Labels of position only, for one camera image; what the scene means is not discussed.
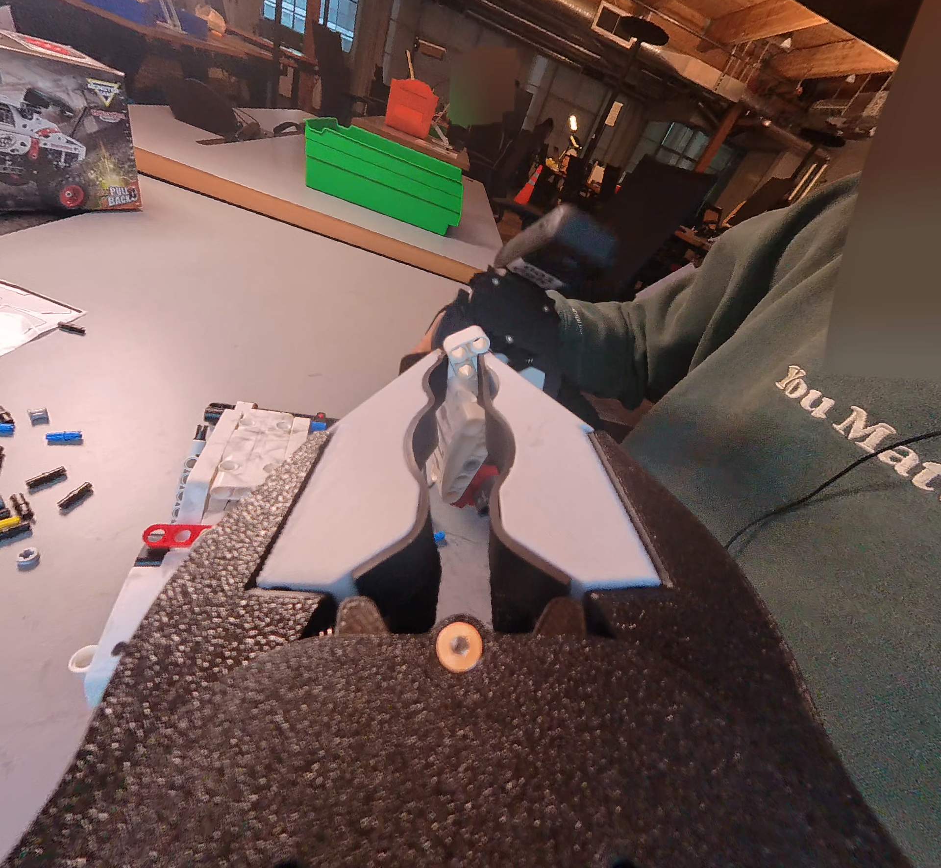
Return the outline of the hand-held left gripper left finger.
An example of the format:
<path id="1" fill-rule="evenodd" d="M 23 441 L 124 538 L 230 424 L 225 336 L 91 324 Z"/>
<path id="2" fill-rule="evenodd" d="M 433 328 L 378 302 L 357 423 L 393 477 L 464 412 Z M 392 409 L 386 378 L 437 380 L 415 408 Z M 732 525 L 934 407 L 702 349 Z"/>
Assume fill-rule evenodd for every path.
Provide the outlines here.
<path id="1" fill-rule="evenodd" d="M 433 406 L 431 353 L 342 418 L 295 499 L 257 576 L 266 590 L 343 600 L 356 581 L 409 544 L 429 510 L 413 437 Z"/>

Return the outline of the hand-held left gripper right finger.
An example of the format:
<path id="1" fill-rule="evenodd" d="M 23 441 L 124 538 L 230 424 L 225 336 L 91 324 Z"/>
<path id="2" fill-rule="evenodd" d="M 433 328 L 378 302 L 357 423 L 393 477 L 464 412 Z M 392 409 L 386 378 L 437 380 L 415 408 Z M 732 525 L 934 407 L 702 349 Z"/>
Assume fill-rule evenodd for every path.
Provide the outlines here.
<path id="1" fill-rule="evenodd" d="M 657 568 L 592 441 L 593 428 L 493 355 L 479 364 L 497 538 L 567 585 L 657 587 Z"/>

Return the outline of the white and red brick subassembly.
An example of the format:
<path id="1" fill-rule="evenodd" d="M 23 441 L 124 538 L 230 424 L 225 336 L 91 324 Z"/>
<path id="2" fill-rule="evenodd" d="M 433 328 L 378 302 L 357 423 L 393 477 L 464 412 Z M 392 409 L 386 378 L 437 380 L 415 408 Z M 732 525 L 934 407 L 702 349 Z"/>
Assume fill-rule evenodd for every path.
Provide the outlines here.
<path id="1" fill-rule="evenodd" d="M 437 409 L 438 446 L 428 464 L 431 480 L 445 504 L 486 509 L 498 474 L 488 462 L 487 421 L 479 403 L 479 359 L 489 351 L 489 339 L 478 326 L 444 339 L 448 362 L 445 397 Z"/>

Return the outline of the white toy truck model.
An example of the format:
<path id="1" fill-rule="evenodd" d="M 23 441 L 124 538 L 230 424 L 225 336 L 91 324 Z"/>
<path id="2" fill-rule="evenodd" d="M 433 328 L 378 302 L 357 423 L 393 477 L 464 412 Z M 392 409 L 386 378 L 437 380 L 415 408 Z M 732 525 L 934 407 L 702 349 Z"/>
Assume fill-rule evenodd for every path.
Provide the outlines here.
<path id="1" fill-rule="evenodd" d="M 97 644 L 78 650 L 69 668 L 84 679 L 89 709 L 103 696 L 121 655 L 150 606 L 196 542 L 229 510 L 260 487 L 314 432 L 333 419 L 294 415 L 251 402 L 211 404 L 183 463 L 168 523 L 143 534 Z"/>

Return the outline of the person's right forearm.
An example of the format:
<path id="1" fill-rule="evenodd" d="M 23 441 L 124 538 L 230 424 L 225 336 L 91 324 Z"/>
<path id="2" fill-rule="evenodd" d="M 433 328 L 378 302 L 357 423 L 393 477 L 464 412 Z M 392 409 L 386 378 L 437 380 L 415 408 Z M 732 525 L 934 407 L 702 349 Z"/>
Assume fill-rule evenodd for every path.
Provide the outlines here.
<path id="1" fill-rule="evenodd" d="M 721 239 L 698 268 L 673 273 L 630 301 L 550 292 L 565 376 L 628 408 L 663 397 L 741 325 L 737 274 L 748 259 L 742 241 Z"/>

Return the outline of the grey desk with wooden edge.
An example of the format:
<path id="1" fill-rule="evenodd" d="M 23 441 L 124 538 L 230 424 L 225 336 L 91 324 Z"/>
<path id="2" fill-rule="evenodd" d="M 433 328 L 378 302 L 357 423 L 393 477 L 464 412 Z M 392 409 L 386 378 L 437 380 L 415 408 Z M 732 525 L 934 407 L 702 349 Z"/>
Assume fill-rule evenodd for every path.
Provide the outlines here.
<path id="1" fill-rule="evenodd" d="M 419 270 L 465 282 L 502 247 L 484 187 L 465 178 L 461 220 L 438 236 L 310 189 L 300 134 L 208 145 L 167 106 L 129 110 L 138 172 Z"/>

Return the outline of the green plastic object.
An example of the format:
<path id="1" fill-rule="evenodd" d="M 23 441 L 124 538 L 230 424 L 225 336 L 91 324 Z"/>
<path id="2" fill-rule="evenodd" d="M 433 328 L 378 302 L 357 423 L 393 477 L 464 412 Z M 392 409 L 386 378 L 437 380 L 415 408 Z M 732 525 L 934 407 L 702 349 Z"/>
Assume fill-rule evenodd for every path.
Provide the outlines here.
<path id="1" fill-rule="evenodd" d="M 334 118 L 304 126 L 309 188 L 440 236 L 460 224 L 464 187 L 456 166 Z"/>

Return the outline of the pile of small brick parts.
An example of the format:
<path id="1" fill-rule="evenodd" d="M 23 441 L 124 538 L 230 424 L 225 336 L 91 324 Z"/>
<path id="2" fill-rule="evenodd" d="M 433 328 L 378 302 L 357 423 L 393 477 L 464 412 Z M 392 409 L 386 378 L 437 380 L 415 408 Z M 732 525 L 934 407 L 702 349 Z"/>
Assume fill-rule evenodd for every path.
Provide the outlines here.
<path id="1" fill-rule="evenodd" d="M 85 335 L 85 327 L 75 320 L 58 321 L 56 328 L 64 333 L 73 335 Z M 46 427 L 42 437 L 48 447 L 59 446 L 81 446 L 84 443 L 84 432 L 80 429 L 49 430 L 51 418 L 48 408 L 28 408 L 27 417 L 30 427 Z M 16 435 L 16 423 L 8 410 L 2 406 L 2 440 L 12 438 Z M 39 474 L 30 475 L 25 479 L 24 493 L 12 493 L 9 496 L 9 504 L 2 497 L 2 545 L 17 541 L 18 539 L 31 537 L 35 526 L 36 514 L 28 501 L 27 496 L 31 497 L 36 493 L 59 484 L 68 478 L 68 470 L 64 465 L 54 466 L 50 470 L 42 471 Z M 57 509 L 61 513 L 66 513 L 76 505 L 84 501 L 92 493 L 89 484 L 82 484 L 76 490 L 70 492 L 64 501 L 57 503 Z M 16 556 L 17 571 L 27 572 L 34 570 L 41 562 L 41 553 L 35 546 L 27 546 Z"/>

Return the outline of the white sticker sheet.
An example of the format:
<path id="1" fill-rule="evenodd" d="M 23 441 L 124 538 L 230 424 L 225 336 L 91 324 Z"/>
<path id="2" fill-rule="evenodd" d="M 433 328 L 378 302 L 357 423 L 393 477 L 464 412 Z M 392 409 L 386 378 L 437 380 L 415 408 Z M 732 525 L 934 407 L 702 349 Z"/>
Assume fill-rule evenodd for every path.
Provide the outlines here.
<path id="1" fill-rule="evenodd" d="M 2 281 L 1 355 L 43 334 L 59 331 L 63 323 L 76 324 L 85 315 L 85 310 Z"/>

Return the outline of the black toy set box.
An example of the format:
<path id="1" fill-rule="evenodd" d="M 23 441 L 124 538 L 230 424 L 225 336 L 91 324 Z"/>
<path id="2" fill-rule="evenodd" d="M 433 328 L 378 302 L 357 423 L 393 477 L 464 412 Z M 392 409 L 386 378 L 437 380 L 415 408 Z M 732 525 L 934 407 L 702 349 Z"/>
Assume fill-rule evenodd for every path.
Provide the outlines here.
<path id="1" fill-rule="evenodd" d="M 71 47 L 2 31 L 2 210 L 141 206 L 124 74 Z"/>

